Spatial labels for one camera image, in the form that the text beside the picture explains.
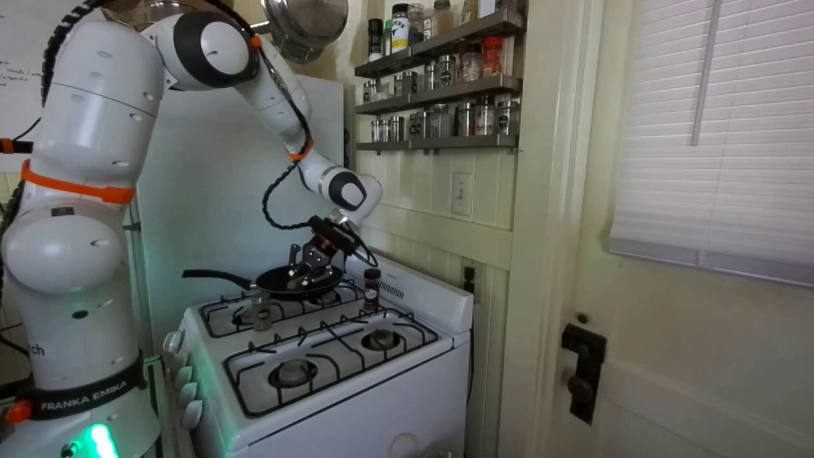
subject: pan handle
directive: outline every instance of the pan handle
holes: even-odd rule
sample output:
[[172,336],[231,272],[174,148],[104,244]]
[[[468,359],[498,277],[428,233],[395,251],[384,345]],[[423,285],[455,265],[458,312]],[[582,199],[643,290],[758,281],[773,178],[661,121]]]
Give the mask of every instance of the pan handle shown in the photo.
[[184,269],[182,277],[220,277],[220,280],[234,281],[234,285],[240,285],[245,290],[255,286],[252,280],[231,274],[231,272],[222,272],[222,269]]

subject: window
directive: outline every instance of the window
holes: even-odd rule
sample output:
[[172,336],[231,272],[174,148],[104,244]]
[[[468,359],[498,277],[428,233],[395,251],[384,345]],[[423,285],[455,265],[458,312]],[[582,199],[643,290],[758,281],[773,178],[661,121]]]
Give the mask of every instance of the window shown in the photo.
[[610,251],[814,285],[814,1],[643,0]]

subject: frying pan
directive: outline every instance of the frying pan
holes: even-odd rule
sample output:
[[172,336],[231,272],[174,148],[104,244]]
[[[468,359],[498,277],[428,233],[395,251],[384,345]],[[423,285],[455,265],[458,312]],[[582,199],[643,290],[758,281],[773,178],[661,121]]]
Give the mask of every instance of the frying pan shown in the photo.
[[332,269],[329,277],[318,280],[318,281],[297,281],[289,274],[289,266],[275,266],[275,269],[268,269],[262,272],[257,280],[250,280],[250,277],[243,277],[243,274],[234,274],[234,272],[225,272],[225,269],[184,269],[182,277],[220,277],[220,280],[227,280],[227,281],[234,281],[245,290],[262,290],[268,291],[269,298],[281,298],[281,300],[311,300],[311,298],[318,298],[329,290],[333,290],[341,280],[341,269]]
[[333,43],[350,23],[350,0],[262,0],[268,23],[255,24],[273,33],[289,60],[308,62]]

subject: door latch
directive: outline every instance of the door latch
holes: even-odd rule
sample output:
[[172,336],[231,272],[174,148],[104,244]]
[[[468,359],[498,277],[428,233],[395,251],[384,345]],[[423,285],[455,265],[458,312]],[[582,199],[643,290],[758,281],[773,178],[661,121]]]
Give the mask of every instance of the door latch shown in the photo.
[[570,411],[590,424],[608,338],[570,323],[561,345],[577,352],[577,372],[566,380],[572,397]]

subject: stove knob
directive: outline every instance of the stove knob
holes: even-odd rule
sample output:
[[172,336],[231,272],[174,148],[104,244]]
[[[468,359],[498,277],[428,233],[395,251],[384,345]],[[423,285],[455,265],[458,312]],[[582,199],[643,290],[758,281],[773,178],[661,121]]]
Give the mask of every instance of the stove knob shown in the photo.
[[169,336],[164,336],[164,351],[169,352],[179,352],[184,345],[184,330],[172,330]]
[[185,380],[179,392],[179,403],[189,403],[199,397],[199,384],[196,380]]
[[205,401],[202,400],[189,401],[182,420],[184,430],[196,430],[202,424],[202,417],[205,417]]
[[175,386],[182,388],[185,380],[193,378],[193,366],[179,366],[175,372]]

